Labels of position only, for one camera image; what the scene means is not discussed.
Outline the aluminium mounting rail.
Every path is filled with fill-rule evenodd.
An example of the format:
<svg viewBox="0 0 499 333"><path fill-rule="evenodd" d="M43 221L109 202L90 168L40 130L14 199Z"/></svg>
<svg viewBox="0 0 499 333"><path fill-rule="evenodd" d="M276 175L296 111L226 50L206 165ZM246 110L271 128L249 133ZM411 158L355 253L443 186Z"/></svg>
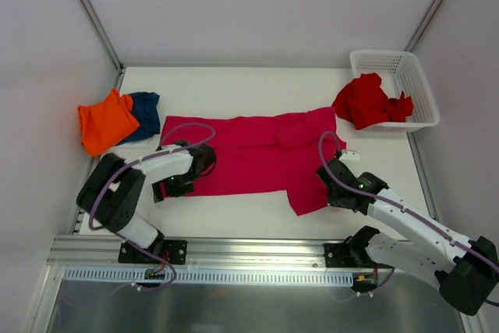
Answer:
<svg viewBox="0 0 499 333"><path fill-rule="evenodd" d="M283 240L283 239L213 239L175 238L188 242L186 263L179 268L241 269L241 270L360 270L373 268L327 268L324 261L324 243L342 243L340 240ZM49 251L47 263L60 266L137 266L156 264L120 264L118 256L124 242L114 236L56 236ZM436 241L436 251L408 241L384 239L380 243L377 263L403 265L408 270L425 266L453 266L463 255L461 250Z"/></svg>

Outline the magenta t shirt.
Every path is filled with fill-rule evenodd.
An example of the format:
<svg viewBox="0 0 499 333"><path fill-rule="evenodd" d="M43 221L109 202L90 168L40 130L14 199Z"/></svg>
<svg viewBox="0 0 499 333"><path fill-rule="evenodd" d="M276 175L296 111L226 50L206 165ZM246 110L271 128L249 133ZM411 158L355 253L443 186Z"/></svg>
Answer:
<svg viewBox="0 0 499 333"><path fill-rule="evenodd" d="M217 164L194 183L194 197L284 191L297 215L327 206L327 187L317 176L321 159L331 159L346 143L326 138L335 131L332 107L276 116L203 119L169 115L162 137L166 144L208 139Z"/></svg>

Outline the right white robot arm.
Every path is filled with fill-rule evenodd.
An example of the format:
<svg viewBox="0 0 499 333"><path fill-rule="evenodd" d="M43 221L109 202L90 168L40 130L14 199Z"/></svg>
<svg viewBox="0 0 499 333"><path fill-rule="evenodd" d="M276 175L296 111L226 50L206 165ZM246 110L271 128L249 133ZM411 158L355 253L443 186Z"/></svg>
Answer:
<svg viewBox="0 0 499 333"><path fill-rule="evenodd" d="M496 246L480 236L470 239L406 203L374 174L354 175L334 158L317 169L327 188L327 202L379 221L402 235L393 239L365 225L348 237L337 256L358 267L371 262L404 271L434 287L453 308L468 316L491 305L498 285Z"/></svg>

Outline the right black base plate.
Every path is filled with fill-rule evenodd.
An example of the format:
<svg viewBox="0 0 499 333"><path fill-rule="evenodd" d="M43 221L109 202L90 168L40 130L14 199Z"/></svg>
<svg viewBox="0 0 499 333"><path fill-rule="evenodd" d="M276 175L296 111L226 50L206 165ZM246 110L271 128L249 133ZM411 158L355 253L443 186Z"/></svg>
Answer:
<svg viewBox="0 0 499 333"><path fill-rule="evenodd" d="M375 268L389 269L390 265L376 263L367 254L365 244L324 243L324 261L327 268Z"/></svg>

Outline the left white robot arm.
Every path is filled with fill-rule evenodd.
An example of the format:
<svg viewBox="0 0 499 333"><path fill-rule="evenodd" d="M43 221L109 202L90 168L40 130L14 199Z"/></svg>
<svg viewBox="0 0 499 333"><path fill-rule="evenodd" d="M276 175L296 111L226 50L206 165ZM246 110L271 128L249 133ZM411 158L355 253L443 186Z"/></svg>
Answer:
<svg viewBox="0 0 499 333"><path fill-rule="evenodd" d="M76 198L89 223L136 244L136 254L147 263L159 260L165 236L136 212L145 186L153 202L194 192L194 183L211 173L217 163L214 149L205 143L179 141L154 153L127 161L115 153L98 162Z"/></svg>

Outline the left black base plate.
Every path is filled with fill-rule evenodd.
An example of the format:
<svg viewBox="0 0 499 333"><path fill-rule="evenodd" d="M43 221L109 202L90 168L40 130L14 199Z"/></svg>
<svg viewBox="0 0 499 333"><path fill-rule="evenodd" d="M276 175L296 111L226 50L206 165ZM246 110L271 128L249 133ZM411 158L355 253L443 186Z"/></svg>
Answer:
<svg viewBox="0 0 499 333"><path fill-rule="evenodd" d="M172 265L184 265L186 263L188 242L178 239L163 239L155 241L147 251L166 259ZM118 262L120 264L159 264L155 258L146 255L129 243L120 246Z"/></svg>

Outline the red t shirt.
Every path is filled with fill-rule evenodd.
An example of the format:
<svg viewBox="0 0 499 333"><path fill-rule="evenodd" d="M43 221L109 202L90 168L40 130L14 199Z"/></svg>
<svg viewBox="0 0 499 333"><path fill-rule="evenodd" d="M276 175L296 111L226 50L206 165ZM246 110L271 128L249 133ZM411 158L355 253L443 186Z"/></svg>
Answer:
<svg viewBox="0 0 499 333"><path fill-rule="evenodd" d="M388 97L381 88L377 73L362 73L345 85L332 107L340 119L352 123L357 130L382 122L405 122L412 115L411 97L402 92L399 98Z"/></svg>

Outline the white plastic basket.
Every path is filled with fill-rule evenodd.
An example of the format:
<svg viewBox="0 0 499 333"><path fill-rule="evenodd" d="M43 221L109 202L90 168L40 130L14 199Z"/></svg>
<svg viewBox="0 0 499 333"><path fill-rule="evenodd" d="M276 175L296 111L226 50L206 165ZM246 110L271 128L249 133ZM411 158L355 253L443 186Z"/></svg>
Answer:
<svg viewBox="0 0 499 333"><path fill-rule="evenodd" d="M405 122L381 122L366 127L366 131L412 133L439 123L440 115L433 93L419 59L413 53L363 49L352 51L349 57L355 78L376 73L387 96L399 98L405 94L413 103L412 114Z"/></svg>

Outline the orange t shirt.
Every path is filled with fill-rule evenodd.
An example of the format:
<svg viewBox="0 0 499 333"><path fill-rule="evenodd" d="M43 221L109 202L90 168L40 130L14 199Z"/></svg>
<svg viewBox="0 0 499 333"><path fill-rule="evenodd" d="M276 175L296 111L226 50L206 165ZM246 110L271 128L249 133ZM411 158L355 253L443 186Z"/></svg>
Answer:
<svg viewBox="0 0 499 333"><path fill-rule="evenodd" d="M112 89L94 105L79 105L77 115L81 144L87 154L97 157L134 133L139 122L132 115L133 99Z"/></svg>

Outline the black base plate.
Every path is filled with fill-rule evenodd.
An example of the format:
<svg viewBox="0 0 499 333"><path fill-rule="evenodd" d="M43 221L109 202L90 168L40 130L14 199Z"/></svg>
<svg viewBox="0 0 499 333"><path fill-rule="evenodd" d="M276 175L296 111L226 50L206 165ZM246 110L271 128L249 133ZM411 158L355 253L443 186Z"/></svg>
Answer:
<svg viewBox="0 0 499 333"><path fill-rule="evenodd" d="M365 244L324 243L324 261L327 268L375 268L389 269L390 265L376 263L367 254Z"/></svg>
<svg viewBox="0 0 499 333"><path fill-rule="evenodd" d="M155 241L147 251L166 259L172 265L184 265L186 263L188 242L178 239L163 239ZM129 243L120 246L118 262L120 264L159 264L155 258L146 255Z"/></svg>

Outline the navy blue t shirt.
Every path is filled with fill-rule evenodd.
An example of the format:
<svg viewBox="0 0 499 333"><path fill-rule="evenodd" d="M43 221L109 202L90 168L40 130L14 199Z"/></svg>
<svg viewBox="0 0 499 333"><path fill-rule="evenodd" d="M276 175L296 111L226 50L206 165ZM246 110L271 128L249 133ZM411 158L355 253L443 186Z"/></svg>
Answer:
<svg viewBox="0 0 499 333"><path fill-rule="evenodd" d="M133 99L132 116L139 123L138 128L119 142L119 145L138 142L160 133L161 122L157 112L160 95L154 92L134 92L129 96Z"/></svg>

